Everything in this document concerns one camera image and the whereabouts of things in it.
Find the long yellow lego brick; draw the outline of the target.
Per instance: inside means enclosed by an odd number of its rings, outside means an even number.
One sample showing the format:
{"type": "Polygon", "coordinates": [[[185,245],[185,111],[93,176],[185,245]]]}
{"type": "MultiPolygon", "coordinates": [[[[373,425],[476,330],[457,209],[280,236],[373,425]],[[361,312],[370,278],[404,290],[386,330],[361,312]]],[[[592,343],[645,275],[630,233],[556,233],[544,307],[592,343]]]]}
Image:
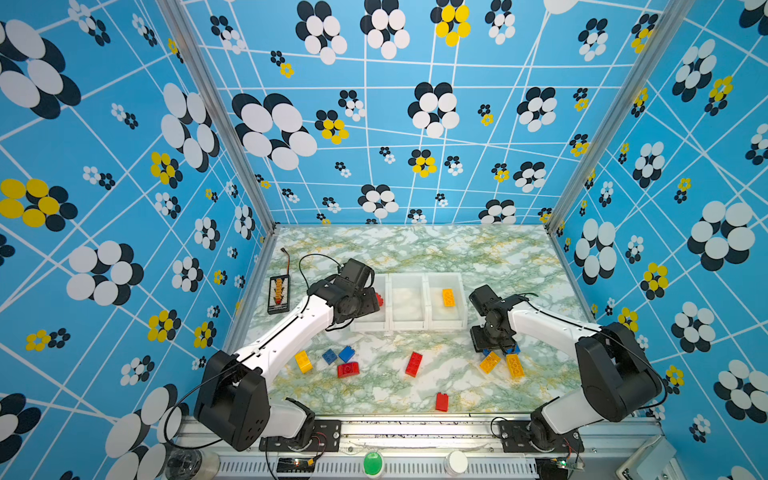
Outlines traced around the long yellow lego brick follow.
{"type": "Polygon", "coordinates": [[[511,378],[520,379],[525,376],[524,369],[517,354],[508,354],[506,356],[506,365],[511,378]]]}

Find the white three-compartment container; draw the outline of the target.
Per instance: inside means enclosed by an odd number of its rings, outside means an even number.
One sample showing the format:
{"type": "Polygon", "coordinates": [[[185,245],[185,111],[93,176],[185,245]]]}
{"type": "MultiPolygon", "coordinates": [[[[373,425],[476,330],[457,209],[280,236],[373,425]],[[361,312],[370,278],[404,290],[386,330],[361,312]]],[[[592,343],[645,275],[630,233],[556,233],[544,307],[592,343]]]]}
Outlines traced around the white three-compartment container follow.
{"type": "Polygon", "coordinates": [[[468,327],[467,295],[458,272],[377,274],[384,299],[378,312],[353,321],[354,332],[459,331],[468,327]],[[452,289],[456,306],[445,308],[441,291],[452,289]]]}

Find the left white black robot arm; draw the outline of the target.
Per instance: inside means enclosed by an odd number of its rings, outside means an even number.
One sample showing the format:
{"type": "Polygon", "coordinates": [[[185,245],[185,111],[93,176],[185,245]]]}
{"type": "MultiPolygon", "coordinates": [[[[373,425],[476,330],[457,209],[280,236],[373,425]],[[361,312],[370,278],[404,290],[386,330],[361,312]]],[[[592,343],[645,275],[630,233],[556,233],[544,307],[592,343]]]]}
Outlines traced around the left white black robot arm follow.
{"type": "Polygon", "coordinates": [[[374,279],[371,267],[350,259],[312,283],[304,299],[262,337],[232,354],[213,355],[193,417],[236,451],[273,437],[307,445],[316,414],[297,400],[272,400],[272,384],[316,335],[380,309],[374,279]]]}

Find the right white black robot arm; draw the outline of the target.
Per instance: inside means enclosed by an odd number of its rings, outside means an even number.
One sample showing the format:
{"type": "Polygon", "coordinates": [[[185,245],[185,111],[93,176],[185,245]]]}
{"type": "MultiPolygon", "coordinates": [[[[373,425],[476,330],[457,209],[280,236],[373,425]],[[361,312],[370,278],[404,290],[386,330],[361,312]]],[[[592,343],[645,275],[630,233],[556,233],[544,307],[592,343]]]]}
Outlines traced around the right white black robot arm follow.
{"type": "Polygon", "coordinates": [[[477,352],[509,350],[519,334],[533,337],[574,359],[581,386],[535,409],[530,442],[550,450],[564,435],[600,421],[620,422],[649,408],[664,390],[664,377],[651,366],[632,331],[614,322],[582,324],[535,306],[525,294],[506,298],[483,285],[469,301],[484,319],[470,329],[477,352]]]}

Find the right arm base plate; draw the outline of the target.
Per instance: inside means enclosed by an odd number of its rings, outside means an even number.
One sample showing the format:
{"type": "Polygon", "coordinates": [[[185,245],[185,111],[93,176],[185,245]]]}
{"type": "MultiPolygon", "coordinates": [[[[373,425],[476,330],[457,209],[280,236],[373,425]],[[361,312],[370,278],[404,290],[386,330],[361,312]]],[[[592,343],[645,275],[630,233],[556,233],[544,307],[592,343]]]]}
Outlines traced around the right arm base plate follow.
{"type": "Polygon", "coordinates": [[[500,440],[505,453],[575,455],[585,451],[582,437],[577,430],[555,435],[552,441],[545,440],[542,446],[534,444],[529,422],[525,420],[494,421],[492,432],[500,440]]]}

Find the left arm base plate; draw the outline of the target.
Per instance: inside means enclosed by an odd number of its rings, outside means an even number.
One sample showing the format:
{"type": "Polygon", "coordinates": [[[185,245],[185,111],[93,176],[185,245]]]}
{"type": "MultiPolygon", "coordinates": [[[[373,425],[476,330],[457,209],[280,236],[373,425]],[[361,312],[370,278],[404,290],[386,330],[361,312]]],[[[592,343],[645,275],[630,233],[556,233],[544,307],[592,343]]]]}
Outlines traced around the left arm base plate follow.
{"type": "Polygon", "coordinates": [[[299,433],[291,438],[262,436],[258,448],[262,452],[338,452],[341,429],[342,422],[340,420],[313,420],[307,426],[303,426],[299,433]]]}

